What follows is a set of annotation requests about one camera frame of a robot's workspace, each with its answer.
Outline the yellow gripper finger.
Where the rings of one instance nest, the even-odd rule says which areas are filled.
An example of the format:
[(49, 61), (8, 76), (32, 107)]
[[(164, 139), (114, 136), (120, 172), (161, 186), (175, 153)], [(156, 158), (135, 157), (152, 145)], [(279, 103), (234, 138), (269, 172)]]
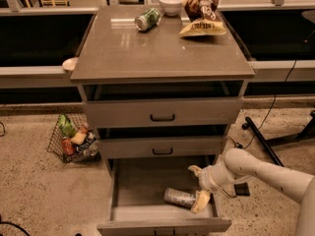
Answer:
[(192, 205), (190, 211), (192, 213), (199, 213), (205, 209), (211, 198), (211, 194), (208, 191), (197, 191), (195, 203)]
[(202, 171), (202, 169), (197, 165), (190, 165), (188, 170), (193, 172), (196, 177), (198, 177)]

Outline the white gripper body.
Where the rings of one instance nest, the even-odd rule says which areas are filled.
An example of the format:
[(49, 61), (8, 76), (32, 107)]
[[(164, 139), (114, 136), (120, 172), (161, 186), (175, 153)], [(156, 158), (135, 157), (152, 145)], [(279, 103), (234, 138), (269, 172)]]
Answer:
[(215, 193), (219, 189), (218, 184), (214, 180), (212, 169), (212, 166), (207, 166), (198, 175), (200, 187), (209, 193)]

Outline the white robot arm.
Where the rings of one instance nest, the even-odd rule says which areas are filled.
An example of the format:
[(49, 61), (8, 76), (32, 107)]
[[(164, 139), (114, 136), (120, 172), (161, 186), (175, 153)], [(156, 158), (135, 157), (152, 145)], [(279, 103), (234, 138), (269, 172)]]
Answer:
[(192, 211), (200, 212), (210, 193), (227, 183), (241, 183), (248, 176), (256, 177), (300, 204), (295, 236), (315, 236), (315, 176), (262, 161), (241, 148), (228, 150), (220, 162), (200, 168), (188, 167), (198, 178), (201, 191)]

